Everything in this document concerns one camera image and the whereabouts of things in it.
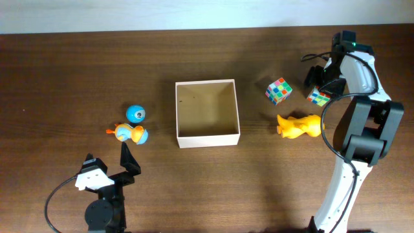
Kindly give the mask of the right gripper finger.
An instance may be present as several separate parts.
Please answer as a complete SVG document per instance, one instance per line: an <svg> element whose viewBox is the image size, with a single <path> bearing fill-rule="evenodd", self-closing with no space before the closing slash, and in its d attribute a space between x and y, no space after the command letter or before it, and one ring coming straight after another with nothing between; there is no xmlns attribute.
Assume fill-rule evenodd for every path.
<svg viewBox="0 0 414 233"><path fill-rule="evenodd" d="M341 96L345 90L346 83L345 78L336 78L319 87L318 91L332 97Z"/></svg>
<svg viewBox="0 0 414 233"><path fill-rule="evenodd" d="M304 81L304 85L306 87L316 85L318 83L318 78L319 78L319 68L318 66L312 66L307 73L306 79Z"/></svg>

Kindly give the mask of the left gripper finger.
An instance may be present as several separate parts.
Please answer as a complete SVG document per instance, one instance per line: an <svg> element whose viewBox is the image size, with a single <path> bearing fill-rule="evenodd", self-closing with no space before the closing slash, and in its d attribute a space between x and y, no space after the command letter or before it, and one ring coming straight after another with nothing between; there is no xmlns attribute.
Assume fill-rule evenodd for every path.
<svg viewBox="0 0 414 233"><path fill-rule="evenodd" d="M95 169L100 169L104 172L104 174L107 173L107 166L105 165L105 163L99 158L94 158L93 154L88 153L85 161L82 164L80 173L86 173L89 171L93 171Z"/></svg>
<svg viewBox="0 0 414 233"><path fill-rule="evenodd" d="M120 165L126 169L131 176L141 174L141 167L132 156L127 144L125 142L121 145Z"/></svg>

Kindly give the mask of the Rubik's cube one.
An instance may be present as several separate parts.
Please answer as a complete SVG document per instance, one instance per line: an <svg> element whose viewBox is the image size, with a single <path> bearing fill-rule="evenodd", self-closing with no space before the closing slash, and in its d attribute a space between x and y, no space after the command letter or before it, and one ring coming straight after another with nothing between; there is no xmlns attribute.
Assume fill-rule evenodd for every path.
<svg viewBox="0 0 414 233"><path fill-rule="evenodd" d="M314 86L307 97L308 101L321 107L324 106L330 99L331 97L328 94L319 92L318 86Z"/></svg>
<svg viewBox="0 0 414 233"><path fill-rule="evenodd" d="M287 81L284 78L279 78L267 87L265 95L274 105L278 105L286 100L291 92L292 88Z"/></svg>

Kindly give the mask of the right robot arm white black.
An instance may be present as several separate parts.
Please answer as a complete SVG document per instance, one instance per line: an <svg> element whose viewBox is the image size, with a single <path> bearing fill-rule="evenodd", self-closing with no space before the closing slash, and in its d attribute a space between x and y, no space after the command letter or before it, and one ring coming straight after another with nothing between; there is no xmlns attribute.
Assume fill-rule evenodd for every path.
<svg viewBox="0 0 414 233"><path fill-rule="evenodd" d="M404 114L391 100L375 71L372 46L357 43L356 34L342 31L332 37L331 51L319 55L327 63L310 68L305 86L330 95L324 107L351 98L328 148L336 155L332 179L323 204L312 216L307 232L347 232L351 209L365 178L383 159Z"/></svg>

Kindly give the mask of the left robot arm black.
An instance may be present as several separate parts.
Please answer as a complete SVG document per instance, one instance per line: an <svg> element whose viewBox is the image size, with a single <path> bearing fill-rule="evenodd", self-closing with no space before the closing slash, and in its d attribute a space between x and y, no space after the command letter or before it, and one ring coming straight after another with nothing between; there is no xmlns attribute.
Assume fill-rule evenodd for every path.
<svg viewBox="0 0 414 233"><path fill-rule="evenodd" d="M85 210L88 232L124 232L127 228L123 187L135 182L141 168L125 142L121 145L120 165L124 172L108 176L105 163L92 154L82 164L75 187L98 195Z"/></svg>

